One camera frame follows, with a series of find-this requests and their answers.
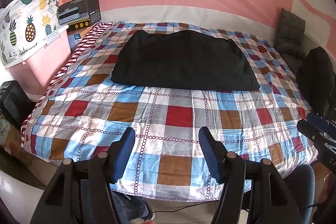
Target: checkered bed sheet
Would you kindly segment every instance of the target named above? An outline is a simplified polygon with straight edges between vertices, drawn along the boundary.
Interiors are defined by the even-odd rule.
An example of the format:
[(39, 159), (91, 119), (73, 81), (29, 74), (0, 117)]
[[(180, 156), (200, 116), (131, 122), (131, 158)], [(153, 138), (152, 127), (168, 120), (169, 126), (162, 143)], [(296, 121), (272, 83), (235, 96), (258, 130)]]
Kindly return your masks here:
[[(111, 81), (118, 53), (137, 31), (169, 34), (190, 29), (231, 38), (260, 83), (255, 92), (124, 86)], [(244, 159), (272, 160), (282, 176), (316, 159), (317, 151), (296, 123), (311, 108), (286, 63), (265, 40), (240, 32), (184, 23), (98, 23), (52, 80), (22, 127), (22, 146), (45, 161), (87, 160), (136, 133), (122, 193), (179, 201), (219, 199), (198, 141), (207, 126), (216, 140)], [(250, 189), (246, 181), (245, 190)]]

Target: appliance picture on box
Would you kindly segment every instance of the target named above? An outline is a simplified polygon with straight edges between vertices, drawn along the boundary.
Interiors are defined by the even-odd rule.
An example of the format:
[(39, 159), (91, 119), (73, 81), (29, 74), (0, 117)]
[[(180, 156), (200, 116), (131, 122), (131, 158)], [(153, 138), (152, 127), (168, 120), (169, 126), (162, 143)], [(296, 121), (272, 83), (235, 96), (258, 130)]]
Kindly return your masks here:
[(71, 0), (58, 8), (60, 24), (68, 24), (68, 31), (92, 26), (101, 20), (99, 0)]

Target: pink plastic bin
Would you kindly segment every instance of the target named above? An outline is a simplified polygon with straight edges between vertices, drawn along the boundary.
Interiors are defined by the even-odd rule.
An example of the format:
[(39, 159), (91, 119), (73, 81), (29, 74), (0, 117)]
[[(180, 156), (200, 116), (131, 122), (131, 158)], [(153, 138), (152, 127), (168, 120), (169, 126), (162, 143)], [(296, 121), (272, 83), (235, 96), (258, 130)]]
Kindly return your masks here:
[(26, 93), (44, 94), (56, 73), (71, 56), (67, 27), (61, 27), (60, 37), (43, 46), (24, 62), (8, 68)]

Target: striped fabric edge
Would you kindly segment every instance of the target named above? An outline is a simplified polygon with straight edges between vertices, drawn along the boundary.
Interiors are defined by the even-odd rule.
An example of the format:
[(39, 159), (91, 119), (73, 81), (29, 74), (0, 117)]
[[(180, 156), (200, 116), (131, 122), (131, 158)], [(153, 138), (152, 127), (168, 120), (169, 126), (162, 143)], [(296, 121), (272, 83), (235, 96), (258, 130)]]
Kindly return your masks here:
[[(68, 68), (75, 64), (77, 62), (77, 59), (80, 57), (80, 55), (87, 50), (88, 48), (90, 48), (93, 44), (95, 44), (95, 42), (97, 41), (97, 39), (103, 34), (104, 31), (106, 31), (106, 29), (108, 27), (110, 27), (113, 24), (113, 22), (110, 23), (95, 23), (92, 26), (92, 29), (84, 36), (84, 38), (82, 39), (82, 41), (78, 44), (78, 47), (76, 48), (76, 51), (72, 54), (72, 56), (70, 57), (70, 59), (68, 60), (68, 62), (58, 71), (58, 73), (56, 73), (56, 75), (54, 76), (54, 78), (51, 80), (46, 92), (44, 93), (44, 95), (40, 98), (40, 100), (38, 100), (38, 102), (36, 103), (34, 109), (37, 108), (37, 106), (43, 101), (43, 99), (46, 97), (48, 91), (50, 89), (52, 89), (55, 84), (60, 80), (60, 78), (65, 75), (68, 71)], [(32, 115), (30, 114), (23, 122), (22, 126), (21, 126), (21, 147), (24, 148), (24, 142), (25, 142), (25, 131), (26, 128), (28, 126), (28, 121), (32, 118)]]

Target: pink storage box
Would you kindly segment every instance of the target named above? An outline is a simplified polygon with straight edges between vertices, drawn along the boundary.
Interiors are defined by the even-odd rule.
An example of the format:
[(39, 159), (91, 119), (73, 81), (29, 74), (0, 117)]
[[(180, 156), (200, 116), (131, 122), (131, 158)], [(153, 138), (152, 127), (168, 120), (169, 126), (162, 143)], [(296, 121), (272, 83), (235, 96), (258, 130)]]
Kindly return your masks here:
[(31, 49), (32, 52), (28, 51), (26, 54), (31, 55), (29, 58), (24, 61), (18, 58), (17, 62), (13, 61), (14, 65), (7, 67), (26, 93), (43, 95), (50, 81), (70, 59), (67, 28), (68, 25), (61, 26), (35, 46), (35, 53), (35, 47)]

